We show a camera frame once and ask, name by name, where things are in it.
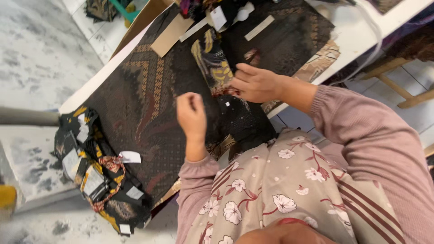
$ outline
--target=yellow object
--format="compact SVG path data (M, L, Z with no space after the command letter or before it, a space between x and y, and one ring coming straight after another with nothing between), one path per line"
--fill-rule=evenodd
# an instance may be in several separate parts
M134 6L134 4L133 4L133 3L128 4L128 6L125 8L125 10L126 10L128 13L132 13L132 12L134 12L134 11L135 11L135 6ZM124 22L125 27L130 28L131 22L130 22L127 18L125 18L125 17L124 17L124 19L125 19L125 22Z
M10 185L0 185L0 222L8 220L15 210L16 190Z

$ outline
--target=wooden stool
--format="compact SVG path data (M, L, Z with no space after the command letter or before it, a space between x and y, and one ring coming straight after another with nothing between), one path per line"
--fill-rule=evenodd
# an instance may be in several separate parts
M366 72L367 74L362 78L362 80L366 80L372 77L379 78L382 82L384 82L394 91L396 91L400 96L405 98L405 102L401 102L400 104L398 104L398 107L402 109L408 109L413 106L416 106L419 103L425 102L430 99L434 99L434 89L421 93L417 96L413 96L404 88L398 86L393 80L383 75L384 72L396 69L399 66L402 66L411 61L412 60L407 60L403 58L393 58L388 56L379 59L364 69L364 72Z

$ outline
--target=white tiled floor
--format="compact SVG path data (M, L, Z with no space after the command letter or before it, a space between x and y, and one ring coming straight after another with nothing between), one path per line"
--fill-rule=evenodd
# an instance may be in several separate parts
M412 95L418 95L429 90L434 84L434 62L424 63L415 60L403 67L385 73L385 75ZM434 143L434 100L409 109L401 109L398 104L403 102L404 98L377 78L346 82L346 85L351 90L378 100L393 109L405 122L420 133L424 147ZM301 127L304 131L309 132L313 141L321 139L321 134L313 129L312 120L294 108L288 107L271 120L276 131L280 131L282 125L294 128Z
M86 0L63 0L63 2L101 61L106 64L128 30L124 25L124 18L118 14L113 22L93 23L92 18L86 17L84 10ZM133 2L139 10L145 6L147 0Z

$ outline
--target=person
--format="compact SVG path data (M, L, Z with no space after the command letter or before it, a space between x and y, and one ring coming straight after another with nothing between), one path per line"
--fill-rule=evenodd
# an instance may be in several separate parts
M418 133L384 104L237 64L231 85L251 102L279 99L307 113L333 143L283 129L222 170L205 148L200 95L177 98L186 135L176 243L298 244L434 241L434 187Z

